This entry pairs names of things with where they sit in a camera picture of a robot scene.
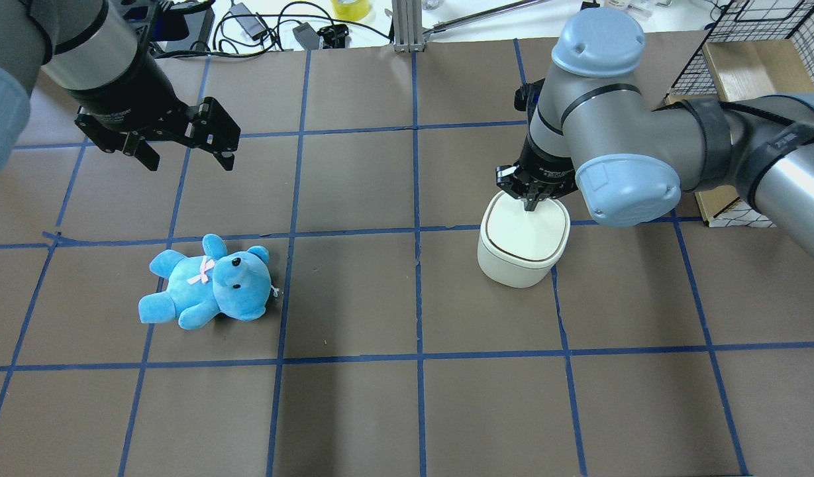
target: black wire mesh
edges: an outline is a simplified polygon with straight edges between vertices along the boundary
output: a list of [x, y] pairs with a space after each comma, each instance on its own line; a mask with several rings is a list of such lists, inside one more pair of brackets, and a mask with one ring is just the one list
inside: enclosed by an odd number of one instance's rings
[[[814, 0], [733, 0], [704, 42], [792, 38], [814, 83]], [[699, 47], [672, 85], [672, 94], [716, 94]]]

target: white surface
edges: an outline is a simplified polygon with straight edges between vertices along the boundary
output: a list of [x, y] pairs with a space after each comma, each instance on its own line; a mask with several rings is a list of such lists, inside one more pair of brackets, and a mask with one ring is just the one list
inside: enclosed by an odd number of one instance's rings
[[[536, 211], [525, 212], [519, 200], [499, 192], [480, 221], [480, 270], [500, 284], [532, 287], [546, 277], [565, 251], [570, 229], [568, 212], [561, 203], [546, 201]], [[525, 260], [523, 256], [539, 260]]]
[[[371, 12], [360, 22], [388, 34], [391, 21], [383, 10], [391, 9], [391, 0], [370, 0], [370, 2]], [[441, 21], [449, 21], [512, 2], [513, 0], [442, 0], [439, 8], [423, 12], [422, 24], [425, 28], [431, 28]], [[288, 0], [245, 0], [244, 3], [252, 12], [276, 15], [289, 2]], [[313, 3], [322, 6], [333, 15], [330, 0], [313, 0]], [[218, 0], [213, 8], [216, 12], [216, 23], [218, 23], [221, 16], [230, 8], [230, 2], [229, 0]], [[670, 7], [654, 6], [652, 8], [651, 18], [634, 17], [646, 32], [701, 30], [704, 25], [711, 22], [709, 18], [711, 5], [703, 0], [673, 0]], [[431, 36], [430, 41], [476, 42], [477, 40], [559, 36], [567, 19], [579, 10], [580, 0], [550, 0], [436, 34]], [[322, 15], [319, 10], [309, 5], [293, 5], [286, 13]], [[270, 25], [276, 23], [276, 19], [267, 19], [267, 21]], [[319, 19], [300, 19], [300, 21], [309, 21], [316, 30], [328, 23]], [[225, 23], [225, 32], [228, 36], [232, 36], [234, 39], [250, 40], [234, 21]], [[280, 30], [283, 47], [302, 49], [292, 35], [292, 27], [293, 25], [287, 24]], [[351, 30], [349, 46], [380, 46], [388, 43], [386, 39], [372, 31], [352, 25], [349, 27]]]

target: stuffed animal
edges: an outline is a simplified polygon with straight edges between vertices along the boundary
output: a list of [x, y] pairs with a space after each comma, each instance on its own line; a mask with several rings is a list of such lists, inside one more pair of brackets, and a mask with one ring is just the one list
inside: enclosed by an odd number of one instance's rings
[[265, 313], [268, 297], [277, 296], [268, 274], [268, 250], [261, 245], [227, 253], [225, 242], [213, 233], [203, 238], [204, 256], [187, 257], [165, 250], [149, 269], [167, 279], [162, 293], [139, 301], [143, 323], [167, 323], [177, 318], [180, 328], [198, 329], [219, 313], [243, 322]]

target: pink bow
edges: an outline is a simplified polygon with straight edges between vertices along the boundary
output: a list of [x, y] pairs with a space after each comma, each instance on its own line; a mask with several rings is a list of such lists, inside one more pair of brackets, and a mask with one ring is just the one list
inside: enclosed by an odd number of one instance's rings
[[207, 261], [207, 257], [204, 256], [203, 259], [201, 260], [201, 272], [200, 272], [200, 274], [195, 275], [194, 277], [189, 278], [186, 281], [189, 282], [189, 285], [194, 285], [194, 284], [196, 284], [198, 282], [201, 282], [202, 284], [206, 284], [209, 281], [209, 277], [207, 277], [207, 270], [212, 270], [213, 268], [215, 268], [215, 260], [209, 259]]

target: cylindrical container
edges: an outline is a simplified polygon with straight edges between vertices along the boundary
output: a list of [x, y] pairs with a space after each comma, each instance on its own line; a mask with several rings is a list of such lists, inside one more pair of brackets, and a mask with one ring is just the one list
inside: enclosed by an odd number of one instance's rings
[[571, 220], [563, 203], [546, 200], [527, 212], [499, 192], [480, 223], [477, 262], [489, 278], [524, 289], [542, 281], [565, 250]]
[[331, 0], [336, 19], [359, 21], [371, 9], [370, 0]]

